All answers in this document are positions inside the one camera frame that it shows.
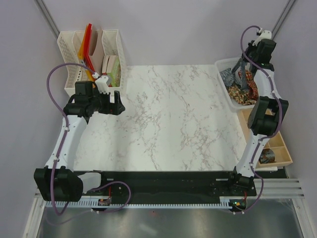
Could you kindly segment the blue grey floral tie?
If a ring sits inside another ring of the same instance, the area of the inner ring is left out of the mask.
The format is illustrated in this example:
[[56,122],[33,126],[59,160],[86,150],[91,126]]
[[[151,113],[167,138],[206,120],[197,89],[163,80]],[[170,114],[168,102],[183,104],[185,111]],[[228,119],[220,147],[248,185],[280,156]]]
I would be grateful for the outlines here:
[[226,87],[233,86],[235,84],[241,90],[247,90],[247,83],[245,77],[247,63],[239,58],[238,62],[233,68],[227,68],[220,72],[222,81]]

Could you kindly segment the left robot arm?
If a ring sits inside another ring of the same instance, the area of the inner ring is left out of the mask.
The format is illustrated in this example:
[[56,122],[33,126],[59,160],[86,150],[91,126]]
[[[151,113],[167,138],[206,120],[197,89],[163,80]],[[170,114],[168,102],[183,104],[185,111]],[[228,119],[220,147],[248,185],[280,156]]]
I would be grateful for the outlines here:
[[76,151],[94,113],[118,116],[124,111],[119,91],[106,92],[100,82],[76,82],[75,93],[62,110],[62,127],[54,150],[45,166],[34,172],[45,201],[77,202],[90,190],[98,195],[107,193],[109,184],[99,172],[75,173]]

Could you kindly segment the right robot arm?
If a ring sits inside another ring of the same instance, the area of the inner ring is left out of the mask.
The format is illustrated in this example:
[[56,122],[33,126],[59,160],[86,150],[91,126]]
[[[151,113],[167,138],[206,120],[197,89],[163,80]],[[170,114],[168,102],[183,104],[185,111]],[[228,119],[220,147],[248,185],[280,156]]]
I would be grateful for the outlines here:
[[274,82],[274,67],[270,60],[275,47],[275,41],[262,39],[258,43],[250,42],[243,51],[243,59],[251,64],[259,97],[248,117],[250,134],[246,148],[227,182],[226,187],[232,195],[238,195],[243,190],[255,194],[255,167],[264,146],[279,132],[289,107],[289,102],[281,98]]

